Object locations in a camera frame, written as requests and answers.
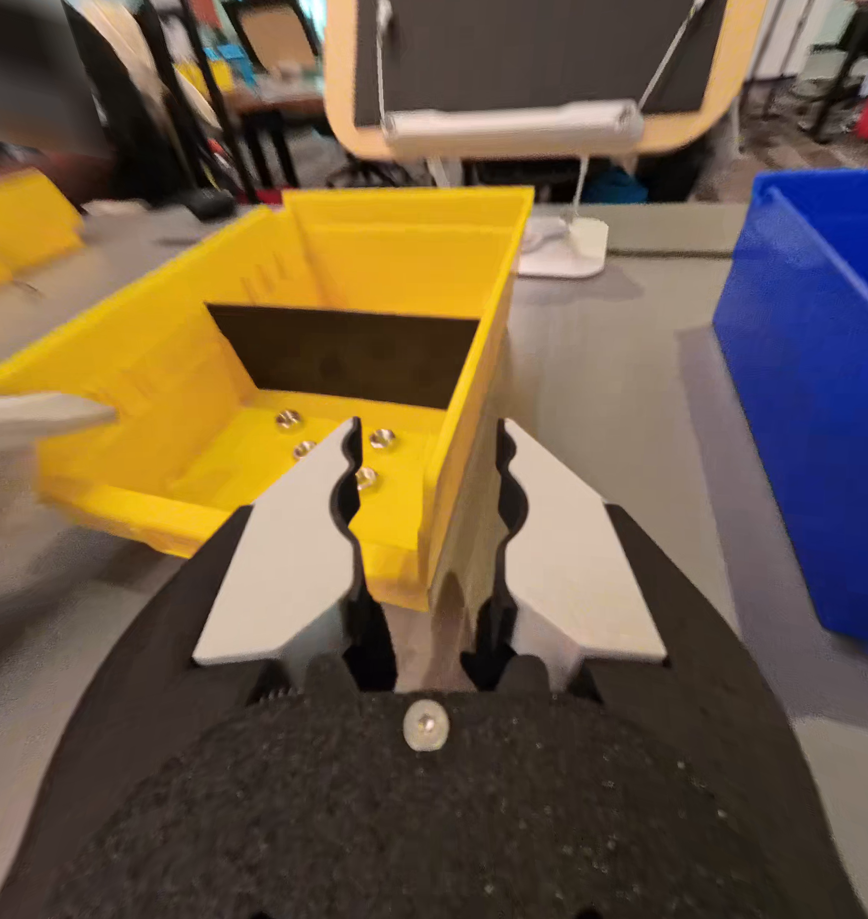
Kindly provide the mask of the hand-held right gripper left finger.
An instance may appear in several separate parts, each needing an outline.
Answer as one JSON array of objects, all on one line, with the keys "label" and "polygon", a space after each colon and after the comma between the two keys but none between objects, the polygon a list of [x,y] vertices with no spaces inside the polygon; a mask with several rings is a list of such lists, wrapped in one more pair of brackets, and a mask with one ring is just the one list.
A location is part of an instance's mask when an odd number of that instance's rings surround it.
[{"label": "hand-held right gripper left finger", "polygon": [[349,530],[361,425],[350,418],[252,504],[192,660],[308,665],[348,648],[347,597],[360,581]]}]

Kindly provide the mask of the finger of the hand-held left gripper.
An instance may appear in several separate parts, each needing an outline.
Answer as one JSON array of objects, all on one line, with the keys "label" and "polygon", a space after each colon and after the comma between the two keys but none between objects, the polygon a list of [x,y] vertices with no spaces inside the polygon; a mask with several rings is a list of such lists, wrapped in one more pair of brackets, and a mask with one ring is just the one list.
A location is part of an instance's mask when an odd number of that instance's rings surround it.
[{"label": "finger of the hand-held left gripper", "polygon": [[0,452],[117,420],[115,408],[68,393],[0,396]]},{"label": "finger of the hand-held left gripper", "polygon": [[0,451],[0,537],[21,530],[35,515],[35,451]]}]

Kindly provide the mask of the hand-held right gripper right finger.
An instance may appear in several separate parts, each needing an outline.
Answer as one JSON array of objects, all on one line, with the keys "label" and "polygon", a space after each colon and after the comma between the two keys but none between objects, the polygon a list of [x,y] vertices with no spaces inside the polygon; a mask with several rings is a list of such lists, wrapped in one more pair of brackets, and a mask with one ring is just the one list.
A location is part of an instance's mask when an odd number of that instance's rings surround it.
[{"label": "hand-held right gripper right finger", "polygon": [[500,638],[543,663],[662,663],[666,650],[603,497],[520,425],[500,425]]}]

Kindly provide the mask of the yellow plastic bin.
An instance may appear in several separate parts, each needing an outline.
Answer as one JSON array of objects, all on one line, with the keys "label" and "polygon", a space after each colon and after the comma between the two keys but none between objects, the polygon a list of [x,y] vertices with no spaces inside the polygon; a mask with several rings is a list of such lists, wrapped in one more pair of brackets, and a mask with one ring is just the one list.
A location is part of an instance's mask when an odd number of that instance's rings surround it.
[{"label": "yellow plastic bin", "polygon": [[83,248],[83,220],[35,168],[0,176],[0,286]]},{"label": "yellow plastic bin", "polygon": [[[63,392],[116,423],[45,439],[38,493],[85,526],[188,559],[351,417],[362,466],[351,528],[381,603],[427,612],[496,373],[534,192],[292,190],[0,363],[0,396]],[[208,304],[475,319],[446,410],[259,390]],[[275,416],[294,409],[302,427]],[[395,445],[371,448],[377,428]]]}]

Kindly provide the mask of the blue plastic bin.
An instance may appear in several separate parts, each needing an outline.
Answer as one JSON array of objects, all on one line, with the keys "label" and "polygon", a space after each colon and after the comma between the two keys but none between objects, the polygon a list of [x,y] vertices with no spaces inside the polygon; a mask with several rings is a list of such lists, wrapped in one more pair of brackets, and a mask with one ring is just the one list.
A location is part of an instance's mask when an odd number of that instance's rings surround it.
[{"label": "blue plastic bin", "polygon": [[868,169],[755,180],[713,330],[815,615],[868,654]]}]

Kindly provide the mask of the grey desk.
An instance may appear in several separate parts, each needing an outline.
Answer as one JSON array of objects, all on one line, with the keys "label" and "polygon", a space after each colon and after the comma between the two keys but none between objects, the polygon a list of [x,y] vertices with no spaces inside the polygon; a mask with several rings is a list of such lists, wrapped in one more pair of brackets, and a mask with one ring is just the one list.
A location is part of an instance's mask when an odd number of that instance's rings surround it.
[{"label": "grey desk", "polygon": [[[605,272],[517,283],[501,407],[621,504],[744,640],[868,911],[868,657],[812,613],[711,330],[744,207],[599,212]],[[0,561],[0,889],[80,695],[179,565],[45,527]]]}]

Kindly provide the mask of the wooden chair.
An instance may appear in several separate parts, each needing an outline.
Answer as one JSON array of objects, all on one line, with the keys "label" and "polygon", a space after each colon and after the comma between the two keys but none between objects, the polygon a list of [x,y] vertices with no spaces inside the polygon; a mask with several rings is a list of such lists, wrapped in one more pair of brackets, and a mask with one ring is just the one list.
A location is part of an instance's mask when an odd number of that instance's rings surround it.
[{"label": "wooden chair", "polygon": [[321,43],[298,2],[228,1],[222,7],[258,72],[317,70]]}]

